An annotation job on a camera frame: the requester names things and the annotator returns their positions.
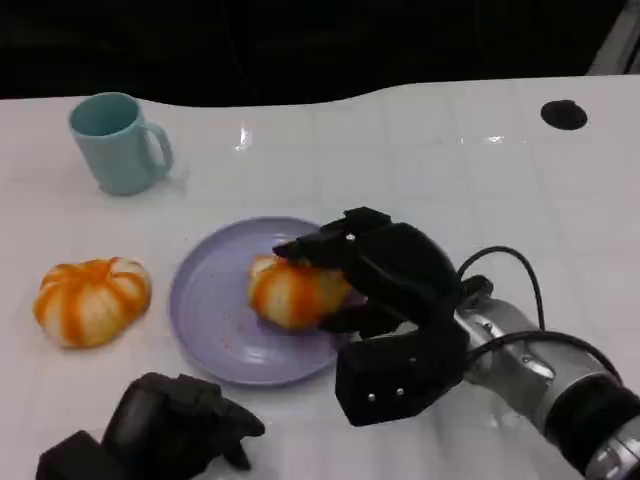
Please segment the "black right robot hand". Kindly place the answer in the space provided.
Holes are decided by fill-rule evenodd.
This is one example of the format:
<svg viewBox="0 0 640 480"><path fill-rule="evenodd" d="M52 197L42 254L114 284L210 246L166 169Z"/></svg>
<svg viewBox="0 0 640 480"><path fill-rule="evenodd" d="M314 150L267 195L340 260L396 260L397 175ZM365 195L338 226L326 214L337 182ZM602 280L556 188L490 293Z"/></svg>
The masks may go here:
<svg viewBox="0 0 640 480"><path fill-rule="evenodd" d="M289 262L337 270L365 301L325 316L320 328L372 338L403 323L426 328L451 321L461 280L449 257L417 228L368 207L314 233L275 246Z"/></svg>

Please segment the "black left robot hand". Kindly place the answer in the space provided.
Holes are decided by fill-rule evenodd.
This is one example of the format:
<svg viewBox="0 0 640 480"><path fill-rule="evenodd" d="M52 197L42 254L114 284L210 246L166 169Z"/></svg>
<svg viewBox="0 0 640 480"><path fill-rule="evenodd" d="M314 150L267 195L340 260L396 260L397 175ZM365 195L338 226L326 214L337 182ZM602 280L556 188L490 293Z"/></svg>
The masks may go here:
<svg viewBox="0 0 640 480"><path fill-rule="evenodd" d="M250 470L242 441L265 431L219 385L150 372L127 387L101 446L137 479L192 479L219 457L237 470Z"/></svg>

